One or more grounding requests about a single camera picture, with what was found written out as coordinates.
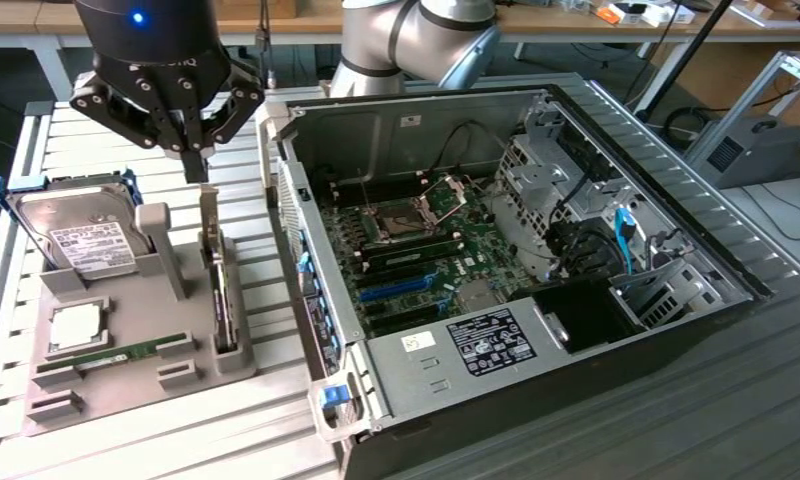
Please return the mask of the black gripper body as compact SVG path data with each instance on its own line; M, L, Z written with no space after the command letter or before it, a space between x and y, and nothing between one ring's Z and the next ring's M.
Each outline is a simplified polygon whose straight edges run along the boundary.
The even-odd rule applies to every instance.
M232 60L221 45L211 1L77 1L95 51L93 71L76 85L72 106L104 124L185 124L224 86Z

